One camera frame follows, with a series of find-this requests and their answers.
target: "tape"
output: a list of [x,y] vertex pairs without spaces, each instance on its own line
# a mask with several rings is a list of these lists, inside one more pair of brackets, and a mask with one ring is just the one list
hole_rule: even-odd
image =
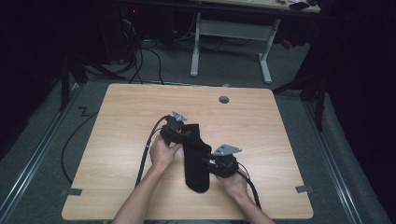
[[60,196],[65,197],[67,195],[80,196],[82,189],[64,189],[62,190]]
[[307,185],[302,185],[299,187],[296,187],[297,193],[302,193],[302,192],[306,192],[306,193],[311,193],[314,192],[314,189],[312,189],[311,186],[307,186]]

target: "cable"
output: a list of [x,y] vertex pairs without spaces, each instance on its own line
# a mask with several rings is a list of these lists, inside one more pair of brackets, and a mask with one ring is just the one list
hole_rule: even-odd
[[160,78],[161,84],[164,85],[164,83],[163,83],[163,78],[162,78],[162,76],[161,76],[161,58],[160,58],[160,55],[158,55],[156,52],[154,52],[154,51],[151,50],[151,49],[145,49],[145,50],[148,50],[148,51],[150,51],[151,53],[153,53],[153,54],[155,54],[155,55],[157,56],[158,62],[160,63],[160,69],[159,69],[159,72],[158,72],[158,77]]
[[[175,41],[174,44],[176,44],[176,45],[178,45],[178,46],[181,46],[181,47],[189,47],[189,46],[192,46],[192,45],[195,43],[194,40],[190,40],[190,39],[192,39],[192,38],[194,38],[194,36],[190,36],[190,37],[185,38],[185,39],[183,39],[183,40]],[[190,43],[188,43],[188,44],[180,44],[180,43],[179,43],[179,42],[187,41],[187,40],[190,40]]]
[[137,67],[135,66],[136,72],[135,72],[134,75],[131,77],[131,80],[129,80],[128,84],[131,84],[131,83],[134,81],[134,78],[135,78],[136,76],[139,77],[140,83],[143,84],[142,78],[139,76],[139,71],[140,71],[140,69],[142,68],[142,65],[143,65],[143,52],[142,52],[142,49],[141,49],[141,48],[139,48],[139,52],[140,52],[140,65],[139,65],[139,68],[137,68]]
[[178,41],[178,40],[184,40],[184,39],[186,39],[186,38],[188,39],[188,38],[191,38],[191,37],[194,37],[194,36],[195,36],[195,35],[192,35],[192,36],[188,36],[188,37],[187,37],[187,35],[189,35],[190,32],[191,32],[192,26],[194,25],[196,14],[197,14],[197,13],[194,12],[194,15],[192,16],[192,21],[191,21],[191,25],[190,25],[189,31],[188,31],[185,35],[183,35],[181,38],[175,39],[174,42],[175,42],[175,41]]
[[[124,72],[130,70],[131,68],[133,68],[135,66],[135,64],[136,64],[136,60],[134,60],[134,57],[133,57],[131,59],[131,61],[125,67],[121,68],[120,70],[111,72],[111,73],[113,73],[115,75],[119,75],[119,74],[124,73]],[[97,76],[97,77],[103,75],[103,73],[98,73],[98,72],[92,71],[91,68],[88,67],[88,66],[84,66],[84,69],[85,69],[86,72],[88,72],[88,73],[90,73],[90,74],[92,74],[94,76]]]
[[128,20],[125,20],[125,19],[122,19],[122,21],[125,21],[129,26],[128,26],[128,30],[126,31],[126,33],[129,33],[129,31],[131,30],[131,27],[132,27],[132,31],[133,31],[133,33],[134,33],[134,25],[130,22],[130,21],[128,21]]
[[262,209],[262,205],[260,204],[260,200],[259,200],[259,194],[257,193],[257,190],[254,187],[253,182],[251,182],[250,177],[245,176],[240,171],[236,171],[236,172],[246,179],[247,183],[250,185],[251,191],[253,192],[254,202],[260,209]]
[[72,134],[69,136],[67,139],[66,143],[64,144],[64,148],[62,149],[62,154],[61,154],[61,165],[62,165],[62,171],[64,172],[64,177],[66,177],[67,181],[70,183],[70,185],[73,183],[72,179],[70,176],[67,174],[66,169],[64,168],[64,152],[66,151],[67,145],[69,144],[70,140],[73,138],[73,136],[78,132],[78,130],[86,124],[91,118],[95,117],[99,111],[96,111],[93,113],[89,118],[84,120],[81,124],[78,125],[78,127],[72,132]]
[[235,41],[235,38],[224,38],[224,42],[228,43],[228,44],[233,44],[233,45],[238,45],[238,46],[245,46],[248,44],[253,44],[255,42],[257,42],[257,40],[252,40],[252,39],[245,39],[245,42],[243,43],[238,43]]
[[164,119],[168,119],[168,118],[169,118],[169,115],[163,116],[162,118],[160,118],[157,121],[157,123],[152,128],[152,131],[151,131],[151,133],[150,133],[150,135],[148,137],[148,141],[147,141],[146,146],[145,146],[145,150],[143,151],[142,161],[140,162],[139,173],[137,174],[136,183],[134,184],[135,187],[140,183],[140,180],[142,179],[142,174],[143,174],[143,170],[145,169],[146,157],[148,156],[149,145],[151,143],[152,135],[154,135],[155,132],[160,130],[160,129],[157,129],[157,126],[161,123],[161,121],[163,121]]
[[250,175],[248,174],[247,168],[244,165],[242,165],[242,163],[240,163],[240,162],[238,162],[238,164],[241,165],[244,168],[245,172],[247,173],[247,178],[250,179]]
[[218,45],[217,46],[215,46],[214,48],[206,48],[206,47],[204,47],[202,44],[204,44],[204,43],[200,43],[200,48],[201,49],[218,49],[218,48],[220,48],[222,45],[223,45],[223,43],[224,43],[224,39],[222,38],[222,37],[217,37],[217,36],[211,36],[211,37],[207,37],[207,38],[202,38],[203,40],[212,40],[212,39],[220,39],[220,42],[218,43]]

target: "metal rail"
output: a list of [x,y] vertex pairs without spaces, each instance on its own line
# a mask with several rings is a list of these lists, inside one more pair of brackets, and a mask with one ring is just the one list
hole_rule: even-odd
[[26,191],[27,187],[30,184],[30,181],[35,176],[35,172],[40,166],[41,162],[44,160],[47,152],[49,151],[49,145],[52,140],[52,137],[55,135],[57,130],[59,129],[60,124],[64,120],[64,116],[66,115],[70,105],[77,98],[79,93],[81,92],[83,85],[75,84],[72,89],[72,95],[69,101],[69,104],[65,107],[64,110],[59,111],[54,121],[51,123],[41,142],[37,146],[35,153],[32,158],[28,161],[25,168],[21,172],[17,181],[14,184],[14,187],[9,192],[7,198],[3,201],[0,207],[0,224],[7,223],[8,219],[11,217],[12,212],[20,201],[23,193]]
[[310,117],[310,123],[312,127],[316,130],[315,133],[318,136],[318,140],[321,143],[321,148],[323,150],[323,154],[325,157],[326,165],[329,169],[330,176],[332,178],[332,182],[334,183],[335,189],[340,198],[341,204],[346,211],[346,216],[349,220],[349,223],[361,224],[363,223],[361,220],[361,215],[353,202],[352,195],[350,194],[349,188],[344,181],[343,176],[341,175],[340,170],[338,169],[337,163],[335,162],[334,157],[332,156],[332,152],[330,150],[329,145],[327,144],[326,138],[324,137],[323,132],[318,129],[317,124],[315,123],[315,111],[311,104],[308,102],[302,102],[305,112]]

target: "black controller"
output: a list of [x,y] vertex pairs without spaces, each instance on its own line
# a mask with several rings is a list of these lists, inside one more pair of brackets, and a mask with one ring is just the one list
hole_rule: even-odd
[[181,128],[184,125],[184,120],[187,120],[177,112],[173,112],[174,116],[168,115],[165,119],[167,122],[163,125],[160,131],[160,135],[163,137],[166,145],[171,143],[182,143],[184,139],[190,136],[190,132],[181,132]]
[[239,170],[239,164],[233,153],[240,151],[242,151],[240,148],[222,145],[209,154],[208,160],[204,160],[209,173],[223,178],[234,175]]

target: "forearm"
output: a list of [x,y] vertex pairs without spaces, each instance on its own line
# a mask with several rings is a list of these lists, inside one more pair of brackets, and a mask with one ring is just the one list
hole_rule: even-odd
[[155,189],[164,172],[163,168],[149,168],[145,177],[136,186],[115,216],[113,223],[143,223]]
[[248,195],[233,197],[233,200],[251,224],[275,223],[253,202]]

